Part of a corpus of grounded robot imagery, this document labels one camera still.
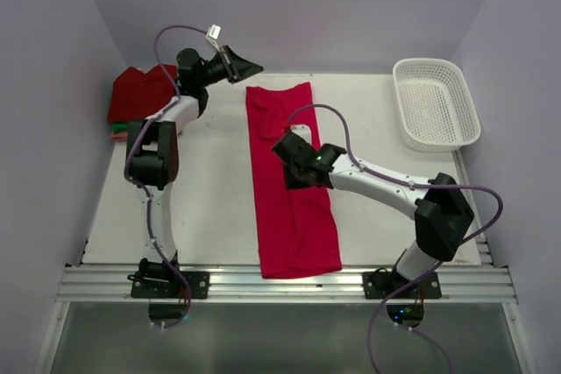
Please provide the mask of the pink red t shirt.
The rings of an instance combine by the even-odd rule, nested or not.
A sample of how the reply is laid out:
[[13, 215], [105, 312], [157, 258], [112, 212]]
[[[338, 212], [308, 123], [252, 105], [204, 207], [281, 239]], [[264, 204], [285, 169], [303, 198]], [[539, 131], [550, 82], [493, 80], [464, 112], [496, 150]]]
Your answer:
[[290, 115], [313, 102], [308, 82], [245, 91], [259, 265], [264, 279], [299, 279], [342, 269], [337, 225], [325, 188], [288, 190], [272, 151]]

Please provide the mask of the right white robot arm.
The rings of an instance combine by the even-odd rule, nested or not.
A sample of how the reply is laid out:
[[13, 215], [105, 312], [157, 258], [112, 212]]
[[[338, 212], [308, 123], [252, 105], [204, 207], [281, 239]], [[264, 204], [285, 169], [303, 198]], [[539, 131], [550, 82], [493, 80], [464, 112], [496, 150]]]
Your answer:
[[315, 149], [303, 137], [287, 132], [272, 147], [283, 165], [288, 189], [326, 187], [362, 195], [393, 208], [415, 225], [415, 241], [396, 261], [390, 286], [407, 298], [422, 286], [421, 275], [439, 262], [450, 262], [470, 229], [474, 212], [446, 173], [433, 179], [389, 174], [376, 176], [363, 160], [345, 148], [324, 144]]

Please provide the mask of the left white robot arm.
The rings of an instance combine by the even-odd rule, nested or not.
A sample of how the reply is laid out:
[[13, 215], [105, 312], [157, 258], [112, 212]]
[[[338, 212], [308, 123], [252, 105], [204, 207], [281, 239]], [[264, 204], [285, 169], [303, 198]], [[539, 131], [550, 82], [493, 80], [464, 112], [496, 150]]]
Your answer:
[[124, 177], [141, 196], [146, 212], [144, 256], [138, 276], [152, 278], [162, 297], [173, 297], [182, 286], [172, 232], [172, 187], [179, 172], [178, 135], [207, 108], [207, 87], [220, 81], [236, 84], [264, 71], [229, 46], [220, 46], [211, 60], [193, 48], [177, 54], [176, 75], [160, 65], [171, 82], [172, 99], [154, 114], [129, 123]]

